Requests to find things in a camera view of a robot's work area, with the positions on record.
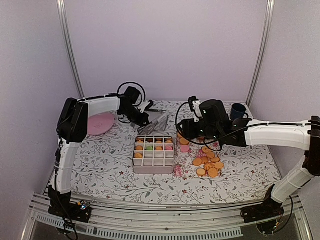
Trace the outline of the metal tongs white handle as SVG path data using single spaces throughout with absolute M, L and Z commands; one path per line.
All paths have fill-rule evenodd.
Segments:
M 163 132 L 167 129 L 169 116 L 163 114 L 155 118 L 149 125 L 144 127 L 139 127 L 137 132 L 140 135 L 146 136 L 151 135 L 154 132 Z

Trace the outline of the pink round cookie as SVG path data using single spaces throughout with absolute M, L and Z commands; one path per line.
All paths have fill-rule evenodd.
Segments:
M 174 148 L 173 148 L 173 146 L 171 146 L 171 145 L 166 145 L 166 146 L 165 146 L 165 150 L 166 150 L 166 151 L 173 151 Z

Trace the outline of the metal divided cookie tin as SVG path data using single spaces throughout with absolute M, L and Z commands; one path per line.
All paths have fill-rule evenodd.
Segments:
M 165 150 L 165 146 L 173 146 L 173 150 Z M 141 175 L 170 175 L 175 168 L 175 145 L 171 136 L 138 136 L 135 139 L 132 155 L 133 172 Z

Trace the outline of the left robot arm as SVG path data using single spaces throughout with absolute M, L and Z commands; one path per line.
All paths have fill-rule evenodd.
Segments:
M 168 122 L 167 114 L 159 111 L 157 118 L 150 120 L 153 101 L 146 100 L 145 90 L 133 87 L 128 82 L 124 93 L 116 92 L 90 98 L 68 98 L 58 120 L 56 132 L 58 147 L 55 153 L 54 175 L 49 184 L 49 197 L 55 209 L 63 216 L 74 213 L 71 200 L 71 177 L 76 153 L 80 144 L 89 135 L 94 117 L 116 112 L 127 117 L 130 124 L 139 130 L 151 133 L 162 130 Z

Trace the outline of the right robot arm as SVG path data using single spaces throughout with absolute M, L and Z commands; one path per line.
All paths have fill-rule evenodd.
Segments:
M 194 117 L 175 122 L 177 132 L 186 140 L 198 137 L 220 146 L 278 146 L 301 149 L 304 156 L 284 177 L 269 188 L 258 213 L 269 218 L 291 194 L 320 175 L 320 118 L 301 122 L 270 122 L 245 118 L 231 119 L 220 100 L 186 102 Z

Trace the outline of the floral cookie tray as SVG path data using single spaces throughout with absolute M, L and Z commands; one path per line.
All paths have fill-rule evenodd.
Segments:
M 174 175 L 183 179 L 217 178 L 222 175 L 224 163 L 220 158 L 222 147 L 218 142 L 199 137 L 193 142 L 176 135 Z

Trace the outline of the pink plate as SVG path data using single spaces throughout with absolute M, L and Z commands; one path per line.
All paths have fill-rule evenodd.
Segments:
M 107 133 L 115 123 L 115 116 L 111 113 L 96 114 L 88 118 L 87 134 L 100 136 Z

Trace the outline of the floral tablecloth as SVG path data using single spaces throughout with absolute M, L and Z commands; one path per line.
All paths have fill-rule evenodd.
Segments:
M 159 110 L 168 110 L 164 136 L 174 140 L 175 166 L 177 132 L 175 119 L 190 117 L 178 101 L 158 101 Z M 215 178 L 177 177 L 172 174 L 137 174 L 133 153 L 138 132 L 116 121 L 100 136 L 87 136 L 80 143 L 71 173 L 71 193 L 93 198 L 159 205 L 231 204 L 259 201 L 281 176 L 266 146 L 223 146 L 224 163 Z

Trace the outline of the dark blue mug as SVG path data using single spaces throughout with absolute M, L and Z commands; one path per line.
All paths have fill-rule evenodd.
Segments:
M 241 103 L 234 103 L 231 107 L 230 111 L 230 119 L 242 119 L 242 118 L 249 118 L 249 114 L 246 112 L 246 107 Z

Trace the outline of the front aluminium rail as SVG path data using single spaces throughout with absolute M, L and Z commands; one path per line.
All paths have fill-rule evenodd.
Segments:
M 298 196 L 287 200 L 284 215 L 245 222 L 243 205 L 155 205 L 93 200 L 87 223 L 63 226 L 49 214 L 46 195 L 35 194 L 27 212 L 23 240 L 311 240 L 313 235 Z

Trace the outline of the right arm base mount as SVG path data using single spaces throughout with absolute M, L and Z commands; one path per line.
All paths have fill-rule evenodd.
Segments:
M 272 199 L 264 200 L 263 203 L 243 207 L 240 215 L 245 223 L 258 222 L 270 218 L 280 217 L 282 219 L 285 213 L 281 203 L 277 203 Z M 257 225 L 257 229 L 264 235 L 272 235 L 276 232 L 280 222 L 278 220 L 271 220 Z

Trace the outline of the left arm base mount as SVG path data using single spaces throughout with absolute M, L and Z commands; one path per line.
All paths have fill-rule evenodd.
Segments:
M 83 208 L 82 205 L 77 203 L 64 203 L 51 199 L 48 213 L 67 220 L 88 223 L 91 218 L 92 208 L 90 206 Z

